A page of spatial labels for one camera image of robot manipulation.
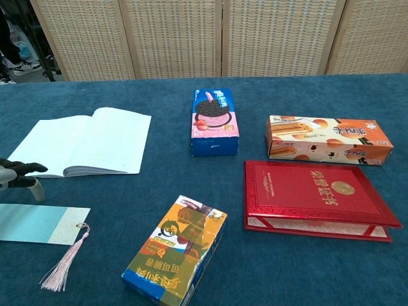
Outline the blue pink cookie box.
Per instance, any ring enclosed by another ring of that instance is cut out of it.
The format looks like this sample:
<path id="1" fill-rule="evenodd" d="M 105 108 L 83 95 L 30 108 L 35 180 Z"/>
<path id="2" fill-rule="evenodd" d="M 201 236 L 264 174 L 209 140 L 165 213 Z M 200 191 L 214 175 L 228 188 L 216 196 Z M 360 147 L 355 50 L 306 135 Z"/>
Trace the blue pink cookie box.
<path id="1" fill-rule="evenodd" d="M 192 155 L 235 156 L 239 139 L 231 91 L 227 88 L 196 89 L 192 106 Z"/>

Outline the blue velvet tablecloth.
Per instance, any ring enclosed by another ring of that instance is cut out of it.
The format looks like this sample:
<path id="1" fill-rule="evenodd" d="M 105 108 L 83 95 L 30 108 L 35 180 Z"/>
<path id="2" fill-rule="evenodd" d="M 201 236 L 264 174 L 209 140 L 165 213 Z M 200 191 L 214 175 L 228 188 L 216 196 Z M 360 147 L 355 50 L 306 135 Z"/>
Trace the blue velvet tablecloth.
<path id="1" fill-rule="evenodd" d="M 193 92 L 230 89 L 236 156 L 191 155 Z M 0 242 L 0 306 L 154 306 L 122 272 L 181 194 L 227 213 L 189 306 L 408 306 L 408 74 L 43 82 L 0 86 L 0 157 L 41 119 L 115 107 L 151 116 L 137 175 L 42 180 L 46 203 L 88 207 L 66 289 L 40 288 L 65 245 Z M 365 175 L 403 224 L 392 242 L 247 231 L 244 161 L 265 160 L 271 114 L 374 119 L 394 148 Z"/>

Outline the red certificate folder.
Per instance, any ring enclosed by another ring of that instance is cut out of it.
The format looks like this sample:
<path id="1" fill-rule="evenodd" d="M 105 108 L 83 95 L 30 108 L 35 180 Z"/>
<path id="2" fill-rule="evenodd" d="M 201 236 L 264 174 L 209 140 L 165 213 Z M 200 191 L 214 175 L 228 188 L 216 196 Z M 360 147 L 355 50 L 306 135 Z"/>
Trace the red certificate folder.
<path id="1" fill-rule="evenodd" d="M 358 166 L 244 163 L 248 230 L 391 242 L 403 226 Z"/>

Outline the orange wafer snack box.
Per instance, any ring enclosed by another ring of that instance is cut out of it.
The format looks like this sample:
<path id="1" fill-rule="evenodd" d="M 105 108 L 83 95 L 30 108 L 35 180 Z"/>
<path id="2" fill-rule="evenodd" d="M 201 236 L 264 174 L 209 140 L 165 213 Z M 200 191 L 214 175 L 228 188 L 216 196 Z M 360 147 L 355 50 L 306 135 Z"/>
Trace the orange wafer snack box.
<path id="1" fill-rule="evenodd" d="M 270 159 L 380 166 L 393 150 L 375 120 L 270 115 L 265 138 Z"/>

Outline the person in black trousers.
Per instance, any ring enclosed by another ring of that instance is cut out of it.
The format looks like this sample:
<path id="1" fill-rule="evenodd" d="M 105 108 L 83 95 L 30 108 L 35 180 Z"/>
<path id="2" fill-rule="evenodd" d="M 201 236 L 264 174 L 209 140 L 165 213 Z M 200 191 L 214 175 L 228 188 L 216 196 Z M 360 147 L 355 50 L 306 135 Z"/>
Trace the person in black trousers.
<path id="1" fill-rule="evenodd" d="M 28 62 L 20 56 L 20 49 L 10 39 L 10 27 L 2 9 L 0 9 L 0 52 L 14 65 L 15 75 L 24 75 L 42 69 L 41 64 Z M 0 85 L 11 84 L 16 84 L 16 82 L 9 75 L 8 69 L 0 58 Z"/>

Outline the teal cream bookmark pink tassel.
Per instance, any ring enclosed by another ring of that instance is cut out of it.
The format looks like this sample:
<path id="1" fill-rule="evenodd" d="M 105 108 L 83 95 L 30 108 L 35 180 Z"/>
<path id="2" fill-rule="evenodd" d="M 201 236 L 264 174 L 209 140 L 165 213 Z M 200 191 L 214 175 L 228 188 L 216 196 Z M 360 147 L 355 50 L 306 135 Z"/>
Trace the teal cream bookmark pink tassel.
<path id="1" fill-rule="evenodd" d="M 69 249 L 40 280 L 41 288 L 64 291 L 77 252 L 89 236 L 90 208 L 0 203 L 0 240 L 67 245 Z"/>

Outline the yellow green cocoa snack box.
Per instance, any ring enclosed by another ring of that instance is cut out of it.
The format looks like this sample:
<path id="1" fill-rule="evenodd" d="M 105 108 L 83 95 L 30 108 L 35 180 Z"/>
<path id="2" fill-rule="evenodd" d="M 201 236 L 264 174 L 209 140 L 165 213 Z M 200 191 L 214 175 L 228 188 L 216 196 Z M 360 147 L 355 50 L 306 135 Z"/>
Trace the yellow green cocoa snack box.
<path id="1" fill-rule="evenodd" d="M 180 195 L 122 274 L 156 306 L 187 306 L 228 215 Z"/>

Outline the woven wooden folding screen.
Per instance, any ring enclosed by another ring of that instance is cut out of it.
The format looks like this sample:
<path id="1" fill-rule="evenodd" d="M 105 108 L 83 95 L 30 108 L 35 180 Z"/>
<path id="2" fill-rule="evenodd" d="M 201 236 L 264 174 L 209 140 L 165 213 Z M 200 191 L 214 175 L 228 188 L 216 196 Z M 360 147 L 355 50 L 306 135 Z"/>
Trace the woven wooden folding screen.
<path id="1" fill-rule="evenodd" d="M 408 0 L 30 0 L 67 80 L 408 72 Z"/>

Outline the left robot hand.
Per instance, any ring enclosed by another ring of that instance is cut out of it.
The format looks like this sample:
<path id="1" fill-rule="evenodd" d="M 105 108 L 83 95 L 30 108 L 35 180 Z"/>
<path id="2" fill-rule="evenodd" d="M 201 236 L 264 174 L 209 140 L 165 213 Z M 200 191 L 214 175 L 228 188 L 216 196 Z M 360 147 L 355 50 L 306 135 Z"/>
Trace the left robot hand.
<path id="1" fill-rule="evenodd" d="M 42 184 L 35 177 L 28 177 L 28 173 L 46 172 L 47 167 L 39 163 L 23 163 L 0 158 L 0 191 L 11 188 L 29 189 L 36 201 L 45 200 Z"/>

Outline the black tripod stand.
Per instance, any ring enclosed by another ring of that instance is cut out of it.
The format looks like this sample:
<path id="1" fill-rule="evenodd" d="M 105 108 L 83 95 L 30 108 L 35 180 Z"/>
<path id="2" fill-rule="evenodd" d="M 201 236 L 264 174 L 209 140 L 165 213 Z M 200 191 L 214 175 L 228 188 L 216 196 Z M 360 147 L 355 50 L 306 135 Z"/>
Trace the black tripod stand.
<path id="1" fill-rule="evenodd" d="M 55 82 L 55 76 L 61 76 L 61 70 L 30 0 L 13 1 L 21 20 L 22 32 L 27 37 L 33 53 L 43 67 L 43 75 L 51 82 Z"/>

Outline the open lined notebook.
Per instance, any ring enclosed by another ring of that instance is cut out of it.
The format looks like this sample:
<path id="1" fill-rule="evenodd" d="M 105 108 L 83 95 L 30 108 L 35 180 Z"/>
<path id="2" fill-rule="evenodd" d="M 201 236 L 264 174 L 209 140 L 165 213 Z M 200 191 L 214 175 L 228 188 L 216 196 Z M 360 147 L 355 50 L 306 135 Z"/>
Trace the open lined notebook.
<path id="1" fill-rule="evenodd" d="M 138 174 L 151 117 L 103 107 L 93 115 L 39 120 L 9 156 L 48 170 L 35 177 Z"/>

